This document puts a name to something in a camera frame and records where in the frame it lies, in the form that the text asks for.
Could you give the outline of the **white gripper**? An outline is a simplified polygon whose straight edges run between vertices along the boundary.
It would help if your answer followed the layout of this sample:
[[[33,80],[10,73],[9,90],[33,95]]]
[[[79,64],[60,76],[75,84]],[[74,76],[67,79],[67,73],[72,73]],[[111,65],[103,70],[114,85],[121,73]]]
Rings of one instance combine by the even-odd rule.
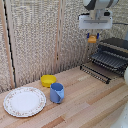
[[[81,14],[79,16],[79,28],[80,29],[110,29],[112,27],[112,12],[105,10],[98,10],[96,17],[92,18],[90,13]]]

